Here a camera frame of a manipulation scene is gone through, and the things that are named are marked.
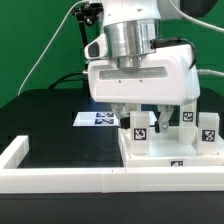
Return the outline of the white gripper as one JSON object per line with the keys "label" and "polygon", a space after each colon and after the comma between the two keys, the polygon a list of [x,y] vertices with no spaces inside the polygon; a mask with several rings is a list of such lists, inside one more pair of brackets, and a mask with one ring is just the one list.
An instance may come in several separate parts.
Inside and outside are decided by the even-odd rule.
{"label": "white gripper", "polygon": [[166,133],[173,105],[189,104],[200,95],[197,69],[190,68],[191,62],[189,45],[158,48],[135,69],[118,69],[113,59],[92,61],[90,93],[96,102],[112,103],[119,127],[125,130],[130,128],[130,113],[140,110],[139,104],[159,105],[155,132]]}

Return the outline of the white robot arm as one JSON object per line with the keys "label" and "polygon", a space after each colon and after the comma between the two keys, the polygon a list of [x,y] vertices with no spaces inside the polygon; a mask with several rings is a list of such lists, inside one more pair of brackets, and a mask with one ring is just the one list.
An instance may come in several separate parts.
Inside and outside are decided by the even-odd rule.
{"label": "white robot arm", "polygon": [[186,18],[199,22],[218,0],[90,0],[102,15],[101,34],[85,47],[92,98],[107,102],[130,127],[128,104],[160,109],[158,132],[166,132],[173,107],[200,95],[196,50],[185,38],[161,38],[159,23]]}

